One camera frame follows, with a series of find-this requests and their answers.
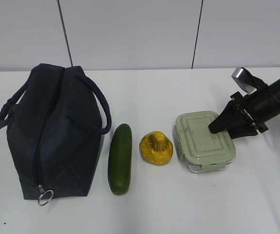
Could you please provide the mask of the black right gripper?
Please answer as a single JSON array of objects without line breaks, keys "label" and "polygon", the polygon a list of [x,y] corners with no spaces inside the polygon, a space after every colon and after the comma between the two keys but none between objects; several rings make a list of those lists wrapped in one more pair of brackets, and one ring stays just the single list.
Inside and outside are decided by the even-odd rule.
[{"label": "black right gripper", "polygon": [[261,114],[240,92],[236,92],[230,97],[234,103],[228,103],[221,114],[209,124],[211,133],[216,134],[227,130],[230,137],[236,139],[256,136],[257,131],[264,133],[268,130]]}]

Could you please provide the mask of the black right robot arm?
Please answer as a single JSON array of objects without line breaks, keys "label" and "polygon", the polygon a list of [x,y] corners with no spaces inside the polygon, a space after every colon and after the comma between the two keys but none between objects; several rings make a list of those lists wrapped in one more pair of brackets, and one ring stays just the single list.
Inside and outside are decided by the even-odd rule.
[{"label": "black right robot arm", "polygon": [[210,132],[226,130],[232,139],[264,133],[268,130],[265,123],[280,114],[280,79],[268,85],[243,67],[236,68],[231,77],[247,95],[231,95],[231,101],[209,124]]}]

